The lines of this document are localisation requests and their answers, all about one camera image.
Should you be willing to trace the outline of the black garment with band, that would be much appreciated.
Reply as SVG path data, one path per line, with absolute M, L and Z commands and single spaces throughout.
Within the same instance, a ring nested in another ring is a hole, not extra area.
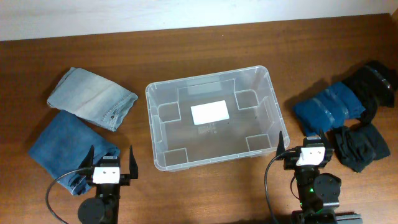
M 362 123 L 370 123 L 381 106 L 395 107 L 397 71 L 378 60 L 365 63 L 342 83 L 351 89 L 365 108 L 358 118 Z

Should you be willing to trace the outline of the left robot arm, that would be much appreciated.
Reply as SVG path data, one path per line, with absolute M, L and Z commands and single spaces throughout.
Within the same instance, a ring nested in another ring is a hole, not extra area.
M 118 222 L 120 188 L 129 186 L 138 178 L 138 166 L 132 148 L 129 149 L 129 173 L 121 173 L 118 156 L 103 156 L 97 164 L 94 161 L 94 147 L 80 164 L 80 174 L 86 183 L 96 188 L 96 194 L 81 203 L 78 219 L 82 223 L 116 224 Z

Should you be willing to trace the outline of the light blue jeans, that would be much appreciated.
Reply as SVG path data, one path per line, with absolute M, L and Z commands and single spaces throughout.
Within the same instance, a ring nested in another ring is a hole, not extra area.
M 117 83 L 72 67 L 57 83 L 47 104 L 115 132 L 138 96 Z

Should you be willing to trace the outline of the dark blue garment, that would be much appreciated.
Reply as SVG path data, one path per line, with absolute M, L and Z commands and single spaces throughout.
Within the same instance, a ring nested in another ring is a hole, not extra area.
M 365 107 L 348 86 L 338 82 L 297 103 L 293 111 L 303 125 L 304 134 L 314 136 L 320 131 L 342 127 L 347 119 L 360 118 Z

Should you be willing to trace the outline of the medium blue jeans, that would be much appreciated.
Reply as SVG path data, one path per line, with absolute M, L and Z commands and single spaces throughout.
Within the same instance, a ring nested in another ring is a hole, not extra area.
M 78 117 L 61 110 L 40 134 L 29 155 L 54 179 L 79 168 L 93 146 L 96 164 L 103 156 L 119 156 L 120 149 L 85 125 Z

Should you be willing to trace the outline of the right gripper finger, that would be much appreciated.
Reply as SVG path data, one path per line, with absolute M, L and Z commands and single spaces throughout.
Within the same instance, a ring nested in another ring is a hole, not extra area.
M 279 142 L 276 150 L 277 160 L 282 160 L 284 158 L 283 153 L 285 152 L 284 136 L 282 131 L 279 131 Z
M 331 145 L 330 141 L 328 140 L 328 138 L 326 137 L 325 133 L 323 132 L 323 130 L 320 130 L 320 134 L 319 134 L 321 141 L 325 147 L 326 151 L 332 151 L 333 150 L 333 146 Z

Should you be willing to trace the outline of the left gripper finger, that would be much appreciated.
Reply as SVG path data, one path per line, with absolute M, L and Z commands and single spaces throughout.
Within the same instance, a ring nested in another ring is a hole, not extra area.
M 94 151 L 94 145 L 91 145 L 90 150 L 79 166 L 80 169 L 90 169 L 93 167 Z
M 129 177 L 130 179 L 138 179 L 139 171 L 136 159 L 133 154 L 132 146 L 129 148 Z

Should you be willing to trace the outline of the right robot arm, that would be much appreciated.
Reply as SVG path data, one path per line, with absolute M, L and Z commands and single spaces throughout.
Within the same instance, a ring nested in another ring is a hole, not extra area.
M 294 171 L 300 211 L 292 212 L 292 223 L 359 224 L 360 214 L 336 214 L 340 206 L 341 179 L 333 174 L 321 173 L 331 160 L 333 146 L 320 131 L 318 137 L 307 137 L 302 146 L 286 150 L 283 134 L 279 133 L 276 159 L 284 162 L 285 170 Z

